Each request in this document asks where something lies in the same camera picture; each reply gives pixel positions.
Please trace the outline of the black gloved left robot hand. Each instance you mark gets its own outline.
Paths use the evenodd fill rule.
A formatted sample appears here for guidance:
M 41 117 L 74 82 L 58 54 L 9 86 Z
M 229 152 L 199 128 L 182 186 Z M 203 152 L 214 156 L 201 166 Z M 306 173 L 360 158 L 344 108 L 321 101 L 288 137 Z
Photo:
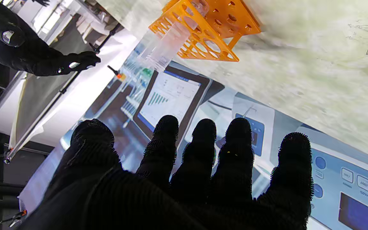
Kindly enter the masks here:
M 311 214 L 311 143 L 286 135 L 270 186 L 252 197 L 249 122 L 236 118 L 216 157 L 216 125 L 202 119 L 172 174 L 178 119 L 163 116 L 136 172 L 122 168 L 114 135 L 97 119 L 73 131 L 40 205 L 17 230 L 305 230 Z

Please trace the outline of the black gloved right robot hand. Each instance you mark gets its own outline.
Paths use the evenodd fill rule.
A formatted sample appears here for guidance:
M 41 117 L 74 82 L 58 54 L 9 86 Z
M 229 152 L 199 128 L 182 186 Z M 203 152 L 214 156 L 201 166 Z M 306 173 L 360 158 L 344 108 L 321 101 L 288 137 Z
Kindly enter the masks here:
M 0 64 L 38 77 L 66 75 L 95 67 L 93 51 L 64 55 L 50 48 L 16 13 L 0 3 Z

